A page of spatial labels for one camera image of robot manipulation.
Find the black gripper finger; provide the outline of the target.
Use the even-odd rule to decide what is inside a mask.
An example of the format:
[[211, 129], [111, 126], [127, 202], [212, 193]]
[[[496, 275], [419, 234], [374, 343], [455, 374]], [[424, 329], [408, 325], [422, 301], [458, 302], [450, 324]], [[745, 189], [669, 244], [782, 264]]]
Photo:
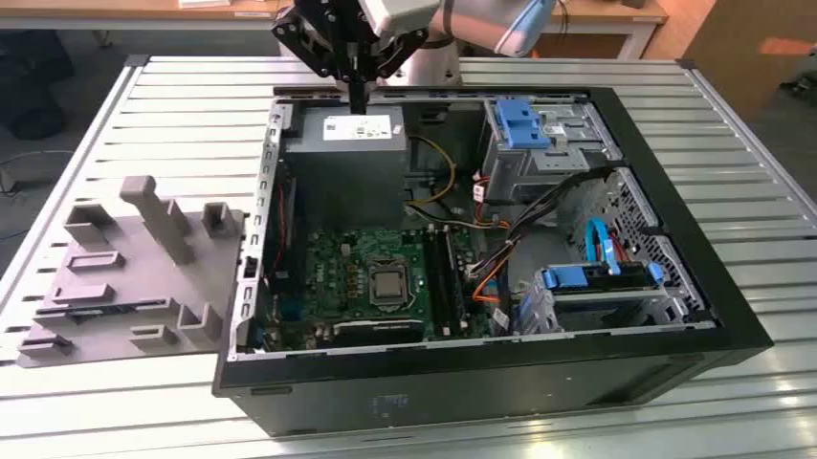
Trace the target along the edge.
[[[308, 47], [312, 42], [314, 29], [302, 20], [296, 10], [283, 10], [272, 26], [272, 34], [284, 48], [298, 57], [303, 63], [308, 58]], [[331, 77], [335, 86], [343, 89], [348, 97], [351, 113], [359, 112], [359, 75], [358, 72], [315, 72], [320, 77]]]
[[387, 45], [371, 36], [359, 41], [359, 112], [364, 113], [371, 88], [379, 78], [390, 77], [427, 40], [428, 29], [400, 34]]

